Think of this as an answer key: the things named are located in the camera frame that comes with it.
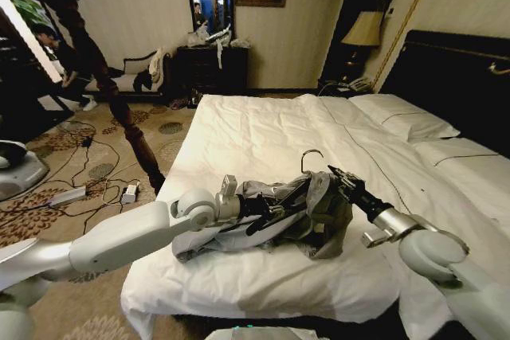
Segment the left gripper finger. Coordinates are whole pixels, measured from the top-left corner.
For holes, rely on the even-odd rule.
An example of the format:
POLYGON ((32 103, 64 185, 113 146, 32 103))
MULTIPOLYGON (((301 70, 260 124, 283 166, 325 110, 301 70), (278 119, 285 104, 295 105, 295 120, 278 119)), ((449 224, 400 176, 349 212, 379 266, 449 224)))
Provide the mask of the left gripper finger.
POLYGON ((266 217, 259 217, 246 228, 245 233, 247 236, 252 236, 257 232, 276 224, 277 222, 278 220, 276 218, 269 219, 266 217))
POLYGON ((288 198, 277 200, 273 197, 267 197, 265 203, 268 206, 270 216, 286 216, 289 215, 292 210, 293 201, 288 198))

